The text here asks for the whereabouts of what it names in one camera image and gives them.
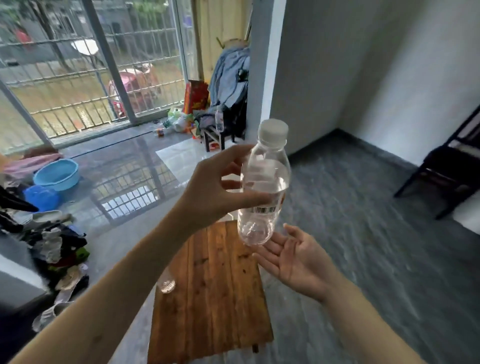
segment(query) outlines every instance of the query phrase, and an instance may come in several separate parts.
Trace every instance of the pink towel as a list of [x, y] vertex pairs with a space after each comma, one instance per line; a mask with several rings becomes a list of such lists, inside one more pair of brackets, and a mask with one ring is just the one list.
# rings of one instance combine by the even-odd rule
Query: pink towel
[[14, 162], [6, 164], [3, 168], [3, 172], [11, 175], [18, 180], [22, 180], [24, 178], [31, 177], [43, 166], [46, 166], [47, 164], [54, 162], [55, 160], [60, 158], [63, 158], [63, 155], [60, 153], [55, 153], [16, 160]]

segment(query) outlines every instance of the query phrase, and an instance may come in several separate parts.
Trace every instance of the bottle on table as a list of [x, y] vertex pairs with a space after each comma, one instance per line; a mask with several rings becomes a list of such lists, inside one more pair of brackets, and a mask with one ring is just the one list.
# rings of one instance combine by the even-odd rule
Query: bottle on table
[[242, 190], [268, 192], [272, 202], [238, 213], [238, 233], [246, 245], [264, 244], [271, 238], [275, 222], [290, 184], [290, 163], [284, 147], [288, 125], [281, 120], [264, 120], [258, 128], [258, 142], [242, 166]]
[[222, 106], [221, 105], [218, 105], [216, 107], [215, 127], [216, 127], [216, 131], [218, 131], [219, 133], [223, 132], [223, 130], [225, 129], [225, 125], [223, 123], [223, 111], [222, 111]]
[[170, 293], [173, 291], [175, 288], [175, 280], [168, 267], [165, 268], [156, 285], [160, 288], [162, 293]]

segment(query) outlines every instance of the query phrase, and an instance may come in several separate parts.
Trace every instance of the person's right hand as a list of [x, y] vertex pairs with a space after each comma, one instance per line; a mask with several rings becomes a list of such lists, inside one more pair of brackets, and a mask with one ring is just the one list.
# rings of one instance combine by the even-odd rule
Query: person's right hand
[[270, 274], [298, 293], [323, 302], [342, 274], [315, 239], [284, 224], [288, 236], [274, 232], [264, 245], [252, 246], [253, 256]]

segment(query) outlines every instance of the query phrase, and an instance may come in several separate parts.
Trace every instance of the wooden table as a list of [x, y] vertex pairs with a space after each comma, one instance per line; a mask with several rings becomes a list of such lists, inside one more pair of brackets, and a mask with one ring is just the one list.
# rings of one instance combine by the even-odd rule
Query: wooden table
[[218, 222], [194, 234], [170, 270], [173, 292], [157, 288], [148, 364], [185, 363], [273, 340], [260, 273], [237, 233]]

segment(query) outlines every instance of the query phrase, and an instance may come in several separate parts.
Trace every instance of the hand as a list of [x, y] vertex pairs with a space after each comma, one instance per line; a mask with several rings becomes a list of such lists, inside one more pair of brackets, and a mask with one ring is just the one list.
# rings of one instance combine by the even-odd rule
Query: hand
[[342, 274], [315, 239], [284, 224], [288, 236], [274, 232], [264, 245], [252, 246], [253, 256], [267, 272], [298, 293], [323, 302]]
[[185, 192], [174, 209], [181, 210], [195, 231], [205, 228], [231, 211], [267, 204], [268, 193], [245, 191], [228, 192], [241, 188], [240, 181], [222, 180], [223, 176], [240, 176], [244, 157], [252, 145], [232, 146], [198, 163]]

